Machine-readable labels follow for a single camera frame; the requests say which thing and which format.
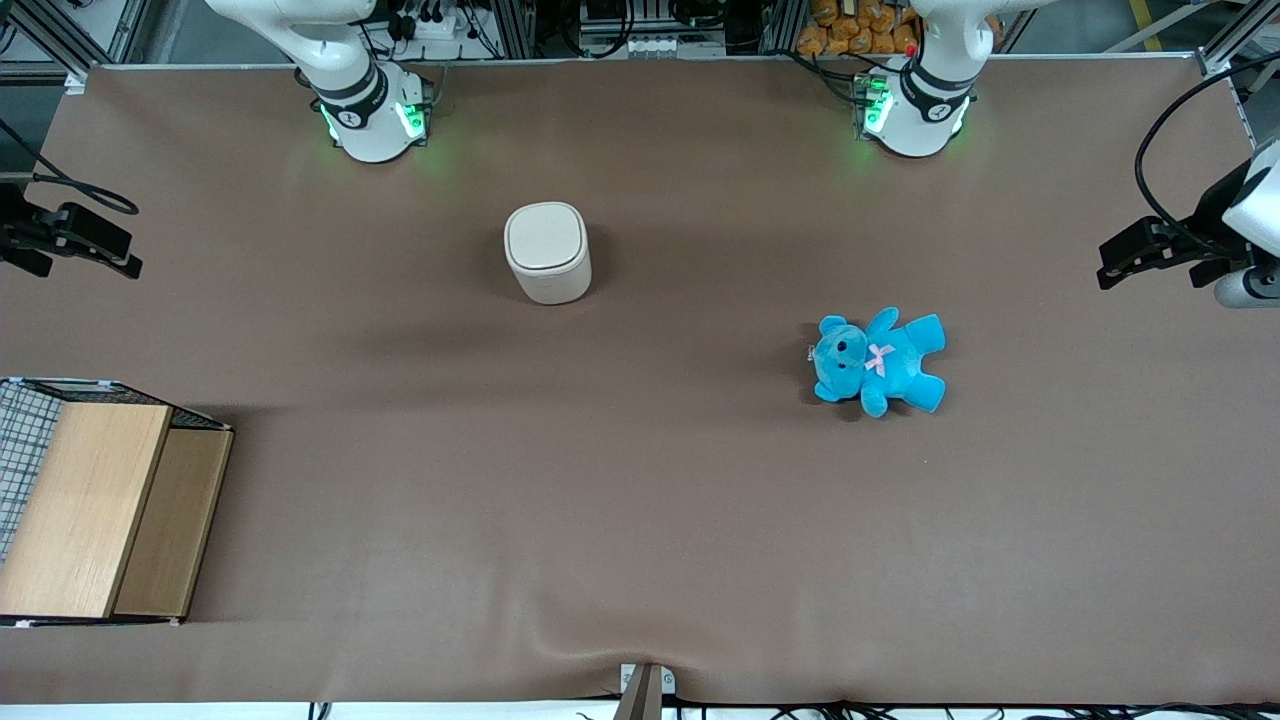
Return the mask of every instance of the pink bow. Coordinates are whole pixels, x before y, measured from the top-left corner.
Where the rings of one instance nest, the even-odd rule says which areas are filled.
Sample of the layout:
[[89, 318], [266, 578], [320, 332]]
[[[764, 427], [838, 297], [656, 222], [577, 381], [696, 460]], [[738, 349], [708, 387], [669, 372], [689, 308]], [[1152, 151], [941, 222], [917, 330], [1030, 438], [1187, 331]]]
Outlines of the pink bow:
[[884, 347], [881, 347], [881, 346], [873, 343], [867, 350], [869, 350], [872, 352], [872, 355], [876, 356], [876, 357], [872, 357], [870, 360], [867, 361], [867, 369], [870, 370], [870, 369], [874, 368], [876, 369], [876, 374], [883, 378], [884, 377], [884, 356], [888, 355], [890, 352], [893, 352], [893, 346], [892, 345], [886, 345]]

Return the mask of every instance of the white cylinder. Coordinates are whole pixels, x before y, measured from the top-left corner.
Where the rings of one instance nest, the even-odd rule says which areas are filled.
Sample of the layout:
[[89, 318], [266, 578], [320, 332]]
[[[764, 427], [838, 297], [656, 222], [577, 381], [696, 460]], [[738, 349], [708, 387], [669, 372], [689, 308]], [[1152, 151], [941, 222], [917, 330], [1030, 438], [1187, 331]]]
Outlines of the white cylinder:
[[572, 302], [591, 286], [586, 223], [572, 205], [538, 202], [507, 218], [507, 264], [529, 299], [543, 305]]

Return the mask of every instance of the green led light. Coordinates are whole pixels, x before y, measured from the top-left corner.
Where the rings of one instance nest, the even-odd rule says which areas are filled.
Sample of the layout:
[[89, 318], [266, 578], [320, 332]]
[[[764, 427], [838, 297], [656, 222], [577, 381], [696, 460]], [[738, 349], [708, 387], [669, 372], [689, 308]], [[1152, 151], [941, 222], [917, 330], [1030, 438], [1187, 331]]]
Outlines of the green led light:
[[334, 127], [333, 117], [329, 115], [329, 110], [324, 105], [320, 105], [320, 114], [324, 115], [324, 122], [329, 126], [329, 137], [332, 137], [334, 142], [338, 142], [338, 128]]
[[422, 111], [413, 105], [401, 105], [396, 104], [396, 114], [399, 115], [401, 124], [404, 126], [404, 132], [410, 137], [421, 137], [422, 135]]
[[888, 118], [888, 111], [893, 109], [893, 94], [884, 92], [881, 99], [877, 100], [867, 110], [867, 124], [864, 129], [867, 132], [879, 132], [884, 129], [884, 119]]

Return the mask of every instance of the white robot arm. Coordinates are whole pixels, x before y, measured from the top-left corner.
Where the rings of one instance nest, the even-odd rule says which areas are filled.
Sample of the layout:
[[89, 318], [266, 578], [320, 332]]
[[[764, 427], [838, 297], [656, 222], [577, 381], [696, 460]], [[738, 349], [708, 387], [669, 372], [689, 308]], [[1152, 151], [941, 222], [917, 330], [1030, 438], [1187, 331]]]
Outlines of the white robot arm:
[[876, 68], [873, 104], [863, 110], [863, 129], [887, 149], [909, 158], [933, 155], [960, 131], [969, 90], [991, 56], [995, 35], [987, 15], [1029, 10], [1053, 0], [913, 0], [924, 33], [913, 58]]
[[1226, 307], [1280, 307], [1280, 140], [1253, 154], [1244, 183], [1222, 222], [1252, 246], [1253, 265], [1213, 286]]
[[376, 61], [347, 23], [376, 0], [206, 0], [215, 13], [257, 32], [288, 55], [320, 96], [329, 135], [348, 155], [381, 163], [426, 137], [422, 78]]

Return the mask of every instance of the teddy bear ear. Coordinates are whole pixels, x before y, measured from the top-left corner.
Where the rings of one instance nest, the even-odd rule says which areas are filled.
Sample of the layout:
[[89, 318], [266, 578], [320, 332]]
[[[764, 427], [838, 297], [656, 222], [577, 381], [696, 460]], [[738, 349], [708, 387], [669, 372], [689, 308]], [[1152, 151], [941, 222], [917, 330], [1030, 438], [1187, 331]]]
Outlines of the teddy bear ear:
[[818, 323], [818, 331], [820, 331], [822, 334], [827, 334], [831, 331], [842, 328], [847, 324], [849, 320], [841, 318], [840, 315], [827, 315], [826, 318], [822, 319], [820, 323]]

